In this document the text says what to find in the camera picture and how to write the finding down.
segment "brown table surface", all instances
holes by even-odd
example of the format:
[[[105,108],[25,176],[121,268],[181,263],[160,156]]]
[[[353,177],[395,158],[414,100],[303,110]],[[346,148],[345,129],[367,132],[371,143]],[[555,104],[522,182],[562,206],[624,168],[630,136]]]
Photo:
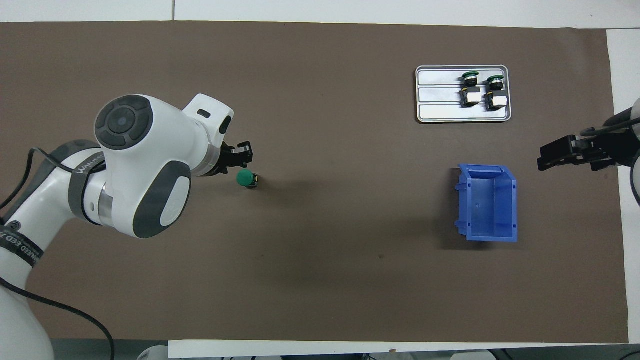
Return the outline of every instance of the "brown table surface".
[[[618,176],[538,172],[540,146],[612,115],[604,30],[251,22],[0,24],[0,195],[28,149],[92,138],[104,104],[197,93],[236,111],[245,190],[195,179],[138,240],[69,222],[28,289],[120,339],[623,343]],[[503,64],[513,117],[419,124],[419,65]],[[454,227],[459,163],[518,180],[518,243]],[[100,338],[34,304],[52,338]]]

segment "blue bin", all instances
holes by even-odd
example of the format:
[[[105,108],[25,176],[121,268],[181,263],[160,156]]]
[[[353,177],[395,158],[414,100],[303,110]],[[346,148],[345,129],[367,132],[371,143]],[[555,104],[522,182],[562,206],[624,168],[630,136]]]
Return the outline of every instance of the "blue bin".
[[[500,165],[460,164],[458,232],[469,241],[518,241],[516,179]]]

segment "gray floor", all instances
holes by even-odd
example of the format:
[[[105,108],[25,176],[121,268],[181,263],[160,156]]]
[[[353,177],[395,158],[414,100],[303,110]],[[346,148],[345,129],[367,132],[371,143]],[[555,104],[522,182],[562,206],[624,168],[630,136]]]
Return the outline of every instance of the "gray floor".
[[[106,340],[53,340],[56,360],[106,360],[109,345]],[[155,345],[166,345],[166,341],[116,340],[116,360],[136,360],[146,349]],[[508,355],[495,351],[498,360],[619,360],[625,355],[640,351],[640,345],[606,345],[589,347],[518,348],[508,350]],[[371,354],[377,360],[427,360],[450,359],[454,352],[427,352],[412,354]],[[488,354],[466,354],[464,359],[491,359]],[[640,354],[625,358],[640,360]]]

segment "rectangular tray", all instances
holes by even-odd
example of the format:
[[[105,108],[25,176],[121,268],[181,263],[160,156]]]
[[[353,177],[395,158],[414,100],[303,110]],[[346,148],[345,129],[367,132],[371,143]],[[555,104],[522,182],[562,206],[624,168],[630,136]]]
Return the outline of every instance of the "rectangular tray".
[[[470,108],[462,106],[460,90],[462,74],[475,70],[483,100]],[[504,76],[504,89],[508,93],[507,106],[497,111],[486,109],[486,79]],[[416,116],[422,123],[446,122],[504,122],[511,118],[509,71],[503,65],[423,65],[415,70]]]

